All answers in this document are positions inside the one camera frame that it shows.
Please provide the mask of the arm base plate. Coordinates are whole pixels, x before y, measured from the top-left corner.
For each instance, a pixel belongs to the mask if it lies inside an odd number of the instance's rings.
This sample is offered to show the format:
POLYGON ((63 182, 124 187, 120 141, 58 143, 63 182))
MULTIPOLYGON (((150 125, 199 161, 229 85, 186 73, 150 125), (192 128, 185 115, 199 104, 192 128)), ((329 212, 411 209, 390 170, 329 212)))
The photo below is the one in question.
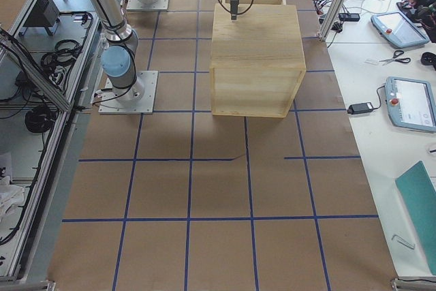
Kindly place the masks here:
POLYGON ((102 95, 98 112, 100 114, 152 114, 158 81, 158 71, 137 71, 132 87, 121 90, 112 87, 109 78, 102 95))
POLYGON ((129 0, 127 11, 130 12, 156 12, 167 11, 169 0, 129 0))

